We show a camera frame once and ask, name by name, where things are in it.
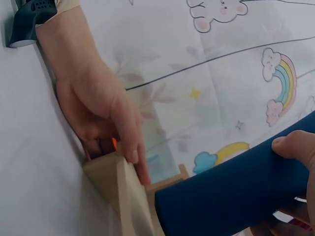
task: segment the wooden block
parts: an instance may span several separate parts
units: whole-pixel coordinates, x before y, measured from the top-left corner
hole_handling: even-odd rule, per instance
[[[88,161],[83,171],[119,214],[122,236],[165,236],[155,210],[155,192],[188,178],[185,166],[179,166],[177,176],[144,188],[117,147],[114,153]]]
[[[117,174],[123,236],[154,236],[145,189],[124,157],[119,157]]]

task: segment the wooden board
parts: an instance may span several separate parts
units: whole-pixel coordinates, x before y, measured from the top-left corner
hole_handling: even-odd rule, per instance
[[[87,162],[83,170],[120,215],[123,236],[155,235],[145,188],[119,151]]]

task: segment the blue fabric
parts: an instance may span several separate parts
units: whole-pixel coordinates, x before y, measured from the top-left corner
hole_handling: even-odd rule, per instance
[[[315,112],[275,137],[297,129],[315,133]],[[275,137],[156,192],[156,211],[165,236],[231,236],[305,194],[308,170],[272,152]]]

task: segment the orange object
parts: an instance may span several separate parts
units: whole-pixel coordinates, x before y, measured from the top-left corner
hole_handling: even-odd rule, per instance
[[[115,148],[115,150],[117,151],[117,140],[114,139],[114,138],[112,138],[112,140],[113,140],[114,148]]]

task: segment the blue cloud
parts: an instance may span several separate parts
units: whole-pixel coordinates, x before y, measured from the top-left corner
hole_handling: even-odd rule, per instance
[[[218,156],[216,154],[209,154],[206,151],[199,153],[195,157],[195,167],[193,169],[193,172],[195,174],[199,174],[214,167],[217,159]]]

